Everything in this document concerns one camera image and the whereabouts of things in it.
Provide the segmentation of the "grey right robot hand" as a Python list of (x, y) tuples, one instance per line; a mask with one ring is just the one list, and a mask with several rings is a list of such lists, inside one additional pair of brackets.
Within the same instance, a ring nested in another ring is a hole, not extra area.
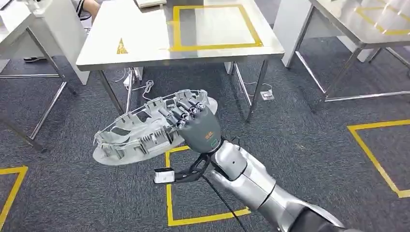
[(220, 124), (205, 103), (196, 98), (178, 100), (175, 107), (161, 108), (159, 112), (192, 150), (213, 153), (220, 147)]

